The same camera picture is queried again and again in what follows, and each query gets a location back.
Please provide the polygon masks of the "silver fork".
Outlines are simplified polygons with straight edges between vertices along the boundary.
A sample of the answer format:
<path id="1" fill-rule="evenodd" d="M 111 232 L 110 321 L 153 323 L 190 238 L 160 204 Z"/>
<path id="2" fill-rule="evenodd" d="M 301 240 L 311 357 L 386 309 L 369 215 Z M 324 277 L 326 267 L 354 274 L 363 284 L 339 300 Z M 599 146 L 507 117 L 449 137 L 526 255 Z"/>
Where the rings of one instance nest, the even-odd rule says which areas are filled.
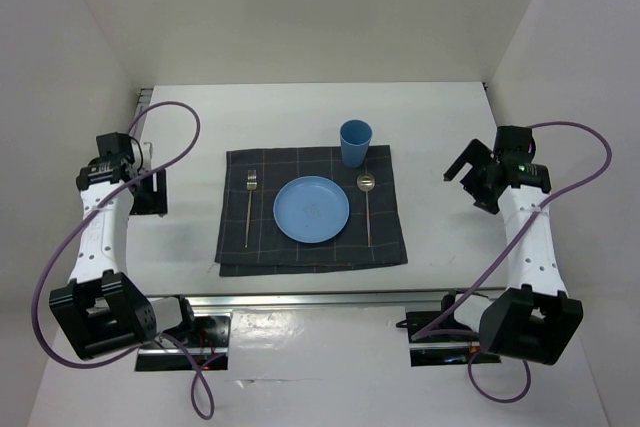
<path id="1" fill-rule="evenodd" d="M 258 187 L 257 171 L 255 169 L 250 169 L 247 172 L 247 179 L 246 179 L 246 189 L 248 192 L 248 198 L 247 198 L 247 210 L 246 210 L 246 220 L 245 220 L 244 248 L 247 248 L 249 245 L 253 193 L 255 192 L 257 187 Z"/>

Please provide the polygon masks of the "dark grey checked cloth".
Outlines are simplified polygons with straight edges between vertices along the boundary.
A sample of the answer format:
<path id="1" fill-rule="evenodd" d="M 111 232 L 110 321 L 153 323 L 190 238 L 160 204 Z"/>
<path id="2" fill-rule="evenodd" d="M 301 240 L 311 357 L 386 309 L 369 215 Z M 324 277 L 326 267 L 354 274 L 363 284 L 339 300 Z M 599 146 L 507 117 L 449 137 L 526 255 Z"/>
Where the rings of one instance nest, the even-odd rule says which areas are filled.
<path id="1" fill-rule="evenodd" d="M 248 192 L 247 172 L 257 171 L 253 193 L 249 245 L 244 248 Z M 367 245 L 365 195 L 357 177 L 370 173 L 372 246 Z M 273 204 L 279 190 L 303 176 L 320 176 L 346 193 L 350 216 L 333 239 L 303 244 L 284 235 L 276 225 Z M 364 164 L 347 168 L 337 147 L 247 149 L 226 154 L 225 185 L 215 261 L 223 277 L 329 273 L 398 266 L 408 256 L 396 199 L 391 148 L 374 145 Z"/>

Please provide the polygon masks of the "blue plastic cup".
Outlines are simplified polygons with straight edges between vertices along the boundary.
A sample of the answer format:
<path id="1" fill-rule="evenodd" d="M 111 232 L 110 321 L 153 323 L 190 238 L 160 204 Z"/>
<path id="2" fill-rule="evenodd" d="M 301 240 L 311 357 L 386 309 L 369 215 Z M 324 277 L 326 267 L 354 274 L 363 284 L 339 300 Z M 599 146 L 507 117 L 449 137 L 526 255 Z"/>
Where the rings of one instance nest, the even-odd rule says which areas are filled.
<path id="1" fill-rule="evenodd" d="M 341 126 L 339 135 L 342 162 L 348 168 L 358 168 L 373 137 L 371 126 L 362 120 L 349 120 Z"/>

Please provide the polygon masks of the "blue plastic plate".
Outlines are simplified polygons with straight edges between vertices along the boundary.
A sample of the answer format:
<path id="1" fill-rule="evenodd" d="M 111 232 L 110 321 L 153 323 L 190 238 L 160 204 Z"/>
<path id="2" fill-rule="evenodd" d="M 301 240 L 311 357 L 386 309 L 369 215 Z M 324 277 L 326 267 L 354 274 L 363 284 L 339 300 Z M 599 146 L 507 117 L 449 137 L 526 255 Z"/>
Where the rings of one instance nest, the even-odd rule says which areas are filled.
<path id="1" fill-rule="evenodd" d="M 320 176 L 303 176 L 277 193 L 273 215 L 279 230 L 290 239 L 319 244 L 336 237 L 346 226 L 350 204 L 344 190 Z"/>

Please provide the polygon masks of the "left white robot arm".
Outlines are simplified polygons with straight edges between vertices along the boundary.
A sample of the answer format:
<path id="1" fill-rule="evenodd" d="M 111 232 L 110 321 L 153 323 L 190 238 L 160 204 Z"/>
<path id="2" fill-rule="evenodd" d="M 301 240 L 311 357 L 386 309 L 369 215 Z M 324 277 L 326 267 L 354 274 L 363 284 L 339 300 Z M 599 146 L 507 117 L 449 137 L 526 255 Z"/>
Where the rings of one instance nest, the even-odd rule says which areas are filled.
<path id="1" fill-rule="evenodd" d="M 153 170 L 153 147 L 125 133 L 97 137 L 98 155 L 80 170 L 76 186 L 85 226 L 66 286 L 49 308 L 82 360 L 138 347 L 160 334 L 186 346 L 198 321 L 182 295 L 151 300 L 128 278 L 126 244 L 132 216 L 168 212 L 166 172 Z"/>

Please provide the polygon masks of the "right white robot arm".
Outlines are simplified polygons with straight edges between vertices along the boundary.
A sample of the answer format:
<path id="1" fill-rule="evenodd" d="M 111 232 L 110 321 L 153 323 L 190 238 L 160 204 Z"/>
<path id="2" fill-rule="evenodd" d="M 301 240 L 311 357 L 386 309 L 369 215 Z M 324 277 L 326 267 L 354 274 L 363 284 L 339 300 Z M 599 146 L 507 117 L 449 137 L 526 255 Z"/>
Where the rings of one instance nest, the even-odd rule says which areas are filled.
<path id="1" fill-rule="evenodd" d="M 468 166 L 461 180 L 476 207 L 501 215 L 511 251 L 506 290 L 490 300 L 473 294 L 436 316 L 448 339 L 469 329 L 489 353 L 544 365 L 555 364 L 583 319 L 580 301 L 568 295 L 553 246 L 548 169 L 534 163 L 535 142 L 526 127 L 498 128 L 494 146 L 472 140 L 444 174 L 447 181 Z"/>

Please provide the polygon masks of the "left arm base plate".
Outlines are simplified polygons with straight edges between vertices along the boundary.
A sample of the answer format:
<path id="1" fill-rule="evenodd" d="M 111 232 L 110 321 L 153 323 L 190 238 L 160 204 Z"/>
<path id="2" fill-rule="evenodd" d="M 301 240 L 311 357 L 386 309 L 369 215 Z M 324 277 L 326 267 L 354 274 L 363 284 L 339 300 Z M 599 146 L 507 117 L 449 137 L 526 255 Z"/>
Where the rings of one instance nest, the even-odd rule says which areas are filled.
<path id="1" fill-rule="evenodd" d="M 197 314 L 194 328 L 177 334 L 195 363 L 205 371 L 228 369 L 231 313 Z M 158 339 L 138 350 L 136 372 L 191 371 L 192 365 L 181 349 L 167 339 Z"/>

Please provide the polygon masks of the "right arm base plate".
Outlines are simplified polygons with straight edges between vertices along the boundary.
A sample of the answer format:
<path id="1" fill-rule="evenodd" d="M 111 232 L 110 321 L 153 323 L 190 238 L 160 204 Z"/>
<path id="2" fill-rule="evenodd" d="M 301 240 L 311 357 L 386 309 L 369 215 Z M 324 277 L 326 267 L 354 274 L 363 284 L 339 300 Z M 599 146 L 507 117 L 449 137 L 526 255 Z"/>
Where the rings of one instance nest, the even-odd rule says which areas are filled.
<path id="1" fill-rule="evenodd" d="M 477 364 L 499 364 L 501 359 L 493 354 L 482 353 L 479 343 L 468 335 L 470 329 L 449 322 L 446 327 L 464 331 L 459 334 L 435 334 L 419 340 L 411 337 L 421 328 L 434 320 L 437 311 L 409 311 L 405 317 L 395 324 L 403 330 L 409 342 L 409 355 L 412 367 L 457 366 L 466 365 L 473 355 L 477 355 Z"/>

